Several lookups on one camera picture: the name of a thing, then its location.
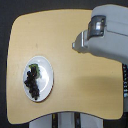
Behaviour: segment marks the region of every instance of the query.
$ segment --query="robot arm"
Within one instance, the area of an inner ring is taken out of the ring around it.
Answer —
[[[88,30],[77,36],[72,48],[128,64],[128,9],[115,5],[96,7]]]

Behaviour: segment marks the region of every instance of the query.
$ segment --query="dark grape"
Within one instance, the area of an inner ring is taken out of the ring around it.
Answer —
[[[38,99],[39,89],[36,83],[37,71],[36,67],[31,67],[31,71],[27,72],[27,80],[24,81],[26,86],[29,88],[29,93],[31,93],[32,98]]]

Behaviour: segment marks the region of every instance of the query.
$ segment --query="grape cluster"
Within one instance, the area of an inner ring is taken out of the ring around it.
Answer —
[[[29,93],[31,94],[32,98],[39,97],[39,89],[36,83],[37,71],[36,67],[31,67],[31,71],[27,72],[27,80],[24,81],[25,85],[29,88]]]

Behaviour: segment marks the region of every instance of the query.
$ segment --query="light-colored tabletop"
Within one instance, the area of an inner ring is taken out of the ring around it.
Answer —
[[[118,119],[123,113],[122,65],[78,54],[76,36],[87,29],[90,10],[56,10],[28,14],[12,26],[7,60],[7,116],[12,124],[61,111]],[[23,88],[23,71],[34,56],[44,56],[54,71],[51,94],[40,103]]]

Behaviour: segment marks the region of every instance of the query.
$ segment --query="floor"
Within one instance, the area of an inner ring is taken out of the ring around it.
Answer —
[[[128,6],[126,0],[0,0],[0,128],[28,128],[28,123],[11,125],[7,120],[6,110],[6,67],[7,53],[11,27],[14,20],[23,14],[52,9],[93,9],[103,4],[118,4]],[[118,128],[120,121],[105,121],[105,125],[112,124]]]

